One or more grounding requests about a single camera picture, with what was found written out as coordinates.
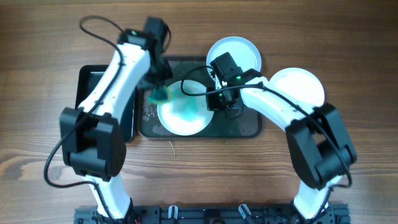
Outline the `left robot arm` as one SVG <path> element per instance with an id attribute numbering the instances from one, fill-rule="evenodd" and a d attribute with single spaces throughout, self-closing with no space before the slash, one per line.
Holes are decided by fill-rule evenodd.
<path id="1" fill-rule="evenodd" d="M 120 31 L 112 44 L 114 56 L 93 91 L 77 108 L 60 115 L 63 161 L 82 185 L 89 185 L 98 204 L 90 220 L 96 223 L 139 223 L 120 171 L 126 141 L 120 121 L 136 89 L 158 90 L 172 77 L 164 44 L 171 40 L 168 25 L 148 17 L 143 30 Z"/>

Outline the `green yellow sponge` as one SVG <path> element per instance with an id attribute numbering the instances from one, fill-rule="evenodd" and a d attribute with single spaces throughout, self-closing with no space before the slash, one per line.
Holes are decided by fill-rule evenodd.
<path id="1" fill-rule="evenodd" d="M 148 101 L 152 104 L 159 105 L 168 103 L 171 100 L 171 91 L 166 86 L 160 86 L 152 90 L 148 96 Z"/>

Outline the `white plate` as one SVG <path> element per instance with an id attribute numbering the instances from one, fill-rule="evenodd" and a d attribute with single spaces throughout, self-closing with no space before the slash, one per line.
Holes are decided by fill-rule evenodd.
<path id="1" fill-rule="evenodd" d="M 226 52 L 243 72 L 251 68 L 261 71 L 262 59 L 258 49 L 249 40 L 238 36 L 225 37 L 217 41 L 207 54 L 206 64 L 210 66 L 210 62 Z"/>
<path id="2" fill-rule="evenodd" d="M 282 69 L 272 76 L 269 83 L 299 101 L 315 106 L 325 102 L 325 90 L 320 80 L 302 68 Z"/>
<path id="3" fill-rule="evenodd" d="M 168 86 L 171 99 L 157 106 L 162 126 L 179 136 L 191 136 L 204 130 L 211 122 L 214 111 L 207 108 L 205 96 L 188 96 L 181 91 L 181 81 Z"/>

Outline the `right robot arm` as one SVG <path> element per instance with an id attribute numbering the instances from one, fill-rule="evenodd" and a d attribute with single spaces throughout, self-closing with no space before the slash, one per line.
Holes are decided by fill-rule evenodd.
<path id="1" fill-rule="evenodd" d="M 339 111 L 326 102 L 320 80 L 311 72 L 290 67 L 271 79 L 251 68 L 243 70 L 226 52 L 210 62 L 215 90 L 223 107 L 235 102 L 256 110 L 286 135 L 293 168 L 300 178 L 293 206 L 307 223 L 318 220 L 334 188 L 346 176 L 356 151 Z"/>

